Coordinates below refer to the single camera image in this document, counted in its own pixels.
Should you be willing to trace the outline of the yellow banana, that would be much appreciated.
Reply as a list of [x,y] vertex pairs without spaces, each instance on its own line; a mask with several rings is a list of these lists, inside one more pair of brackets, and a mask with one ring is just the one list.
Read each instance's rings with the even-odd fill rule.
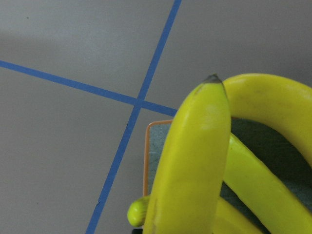
[[183,101],[168,131],[145,234],[212,233],[230,133],[224,85],[218,76],[208,76]]
[[242,74],[223,84],[233,117],[271,127],[312,163],[311,87],[268,74]]
[[235,135],[230,136],[224,182],[272,234],[310,234],[306,206]]
[[[131,203],[127,219],[131,226],[141,227],[145,223],[150,196],[143,196]],[[261,234],[262,231],[249,221],[238,209],[220,198],[217,203],[214,234]]]

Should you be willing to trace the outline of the grey square plate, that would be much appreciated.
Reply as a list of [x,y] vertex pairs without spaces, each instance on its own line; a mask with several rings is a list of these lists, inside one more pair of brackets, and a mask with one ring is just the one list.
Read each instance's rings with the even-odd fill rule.
[[[291,143],[274,129],[246,119],[232,121],[232,135],[247,146],[312,212],[312,169]],[[218,196],[238,209],[262,234],[271,234],[225,182]]]

